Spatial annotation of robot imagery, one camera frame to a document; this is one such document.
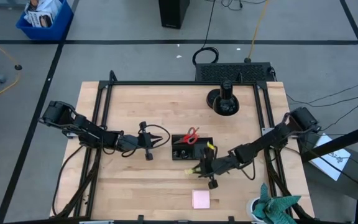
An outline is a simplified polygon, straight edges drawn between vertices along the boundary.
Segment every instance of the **pink sticky note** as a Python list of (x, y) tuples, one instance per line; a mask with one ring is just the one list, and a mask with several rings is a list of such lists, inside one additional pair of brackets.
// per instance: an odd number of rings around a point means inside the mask
[(193, 208), (209, 208), (209, 190), (193, 190)]

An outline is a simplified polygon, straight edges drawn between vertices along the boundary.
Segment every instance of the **wooden tabletop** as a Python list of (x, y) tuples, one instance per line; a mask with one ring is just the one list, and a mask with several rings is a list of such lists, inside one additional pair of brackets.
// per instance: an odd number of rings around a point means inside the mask
[[(76, 111), (91, 119), (98, 82), (84, 82), (81, 87)], [(234, 94), (240, 110), (233, 116), (220, 116), (206, 104), (206, 95), (217, 86), (113, 86), (107, 126), (109, 130), (124, 130), (137, 136), (139, 123), (158, 124), (171, 134), (183, 134), (190, 126), (200, 127), (201, 137), (213, 137), (219, 147), (218, 156), (260, 137), (259, 122), (251, 86), (235, 86)], [(282, 120), (288, 111), (283, 83), (268, 83), (268, 92), (275, 122)], [(260, 91), (262, 106), (263, 93)], [(98, 117), (101, 121), (103, 103)], [(264, 108), (266, 126), (267, 115)], [(167, 137), (158, 128), (148, 128), (152, 134)], [(288, 147), (296, 149), (294, 140)], [(68, 140), (65, 159), (78, 148), (78, 140)], [(197, 161), (172, 161), (171, 145), (166, 144), (152, 150), (154, 160), (146, 161), (144, 150), (133, 156), (121, 157), (121, 153), (103, 154), (99, 168), (98, 183), (94, 198), (92, 219), (136, 220), (144, 215), (145, 220), (251, 220), (246, 213), (246, 204), (260, 193), (260, 186), (268, 185), (263, 151), (255, 158), (256, 178), (249, 180), (239, 170), (216, 176), (219, 187), (210, 190), (211, 208), (194, 210), (191, 206), (192, 190), (208, 190), (208, 179), (197, 175), (186, 175), (184, 169), (195, 166)], [(56, 208), (61, 211), (78, 188), (85, 150), (79, 152), (67, 164), (62, 174), (56, 199)], [(309, 190), (299, 154), (291, 150), (282, 151), (284, 172), (289, 191), (301, 195), (299, 204), (314, 216)], [(252, 175), (252, 166), (244, 169)], [(88, 193), (82, 201), (88, 201)]]

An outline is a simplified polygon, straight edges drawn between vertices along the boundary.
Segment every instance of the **black speaker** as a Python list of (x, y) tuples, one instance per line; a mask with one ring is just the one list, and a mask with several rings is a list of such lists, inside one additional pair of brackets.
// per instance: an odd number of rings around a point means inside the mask
[(158, 0), (161, 25), (180, 29), (190, 0)]

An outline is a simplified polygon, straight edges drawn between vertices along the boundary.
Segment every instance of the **blue bin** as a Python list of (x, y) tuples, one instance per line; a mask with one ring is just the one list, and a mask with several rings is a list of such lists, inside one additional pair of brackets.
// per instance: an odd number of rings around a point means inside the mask
[(66, 0), (59, 1), (62, 2), (62, 6), (55, 16), (55, 20), (51, 27), (32, 27), (32, 25), (24, 19), (24, 12), (19, 21), (17, 21), (16, 27), (23, 30), (23, 32), (32, 40), (60, 40), (66, 30), (66, 26), (73, 17), (73, 11)]

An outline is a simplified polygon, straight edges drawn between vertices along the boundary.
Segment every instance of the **white pot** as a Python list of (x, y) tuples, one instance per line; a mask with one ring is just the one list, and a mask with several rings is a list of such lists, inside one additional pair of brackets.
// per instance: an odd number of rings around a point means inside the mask
[(253, 210), (252, 210), (252, 205), (254, 203), (256, 203), (257, 200), (259, 200), (260, 197), (254, 198), (252, 200), (249, 200), (247, 203), (247, 214), (248, 216), (252, 217), (252, 221), (256, 222), (256, 223), (265, 223), (263, 220), (257, 218), (254, 214), (252, 214)]

